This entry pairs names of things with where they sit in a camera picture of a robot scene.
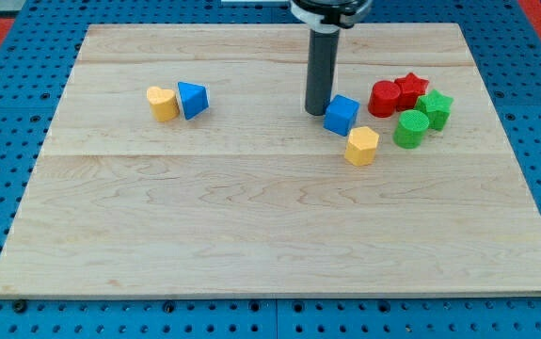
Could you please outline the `black robot arm flange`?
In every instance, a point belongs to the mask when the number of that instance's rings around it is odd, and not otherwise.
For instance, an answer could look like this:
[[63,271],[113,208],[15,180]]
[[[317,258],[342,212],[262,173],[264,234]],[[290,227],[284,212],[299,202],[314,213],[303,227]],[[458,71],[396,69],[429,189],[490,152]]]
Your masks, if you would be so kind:
[[349,29],[363,21],[373,0],[291,0],[290,9],[299,21],[320,33]]

